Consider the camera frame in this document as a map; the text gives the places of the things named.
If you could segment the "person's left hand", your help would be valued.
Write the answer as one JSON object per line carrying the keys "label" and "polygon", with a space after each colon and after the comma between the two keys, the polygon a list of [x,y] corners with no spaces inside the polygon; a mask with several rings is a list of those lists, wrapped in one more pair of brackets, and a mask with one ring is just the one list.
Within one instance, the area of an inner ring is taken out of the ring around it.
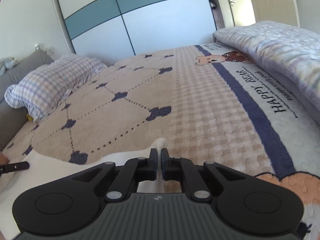
{"label": "person's left hand", "polygon": [[4,153],[0,153],[0,165],[8,165],[9,159],[5,156]]}

